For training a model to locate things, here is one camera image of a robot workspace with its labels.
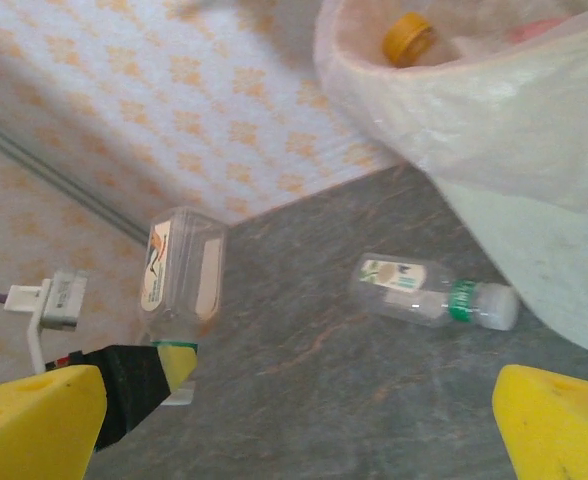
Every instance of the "white bottle cap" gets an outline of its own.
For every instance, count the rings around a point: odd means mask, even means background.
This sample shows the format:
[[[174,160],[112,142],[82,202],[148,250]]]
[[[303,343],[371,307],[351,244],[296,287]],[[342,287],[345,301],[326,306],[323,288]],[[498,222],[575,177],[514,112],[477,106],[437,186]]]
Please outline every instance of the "white bottle cap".
[[[520,305],[516,291],[497,283],[481,283],[478,289],[476,322],[494,330],[511,330]]]

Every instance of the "plastic bottle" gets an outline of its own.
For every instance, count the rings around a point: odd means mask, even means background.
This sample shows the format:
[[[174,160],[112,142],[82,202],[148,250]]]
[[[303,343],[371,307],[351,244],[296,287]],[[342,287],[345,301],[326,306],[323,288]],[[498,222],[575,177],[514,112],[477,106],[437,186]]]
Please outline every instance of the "plastic bottle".
[[[219,314],[226,238],[225,225],[187,207],[154,218],[141,282],[141,343],[197,350]],[[189,404],[193,391],[186,382],[164,404]]]
[[[383,53],[399,68],[440,65],[460,56],[455,46],[416,12],[406,13],[388,30]]]
[[[510,330],[519,310],[510,287],[457,280],[435,262],[374,253],[359,260],[350,290],[368,313],[427,327],[459,321]]]

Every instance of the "trash bag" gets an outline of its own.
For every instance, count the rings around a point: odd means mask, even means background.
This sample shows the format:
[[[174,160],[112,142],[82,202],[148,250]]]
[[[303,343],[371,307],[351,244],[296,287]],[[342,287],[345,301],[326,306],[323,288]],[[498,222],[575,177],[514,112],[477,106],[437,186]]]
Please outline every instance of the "trash bag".
[[[395,68],[383,37],[417,11],[459,58]],[[324,91],[430,176],[588,213],[588,0],[324,0]]]

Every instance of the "bottle label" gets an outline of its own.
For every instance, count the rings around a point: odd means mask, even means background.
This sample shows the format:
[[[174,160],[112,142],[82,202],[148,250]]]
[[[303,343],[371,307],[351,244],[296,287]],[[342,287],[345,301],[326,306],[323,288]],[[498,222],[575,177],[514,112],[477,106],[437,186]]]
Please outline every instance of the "bottle label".
[[[359,280],[405,293],[414,293],[425,283],[425,276],[423,265],[367,260],[361,267]]]
[[[168,220],[154,225],[150,233],[141,291],[141,307],[146,312],[153,311],[163,300],[167,244],[170,237],[171,223]]]
[[[454,282],[448,302],[448,310],[454,320],[465,323],[472,321],[472,301],[476,285],[476,282],[470,280]]]

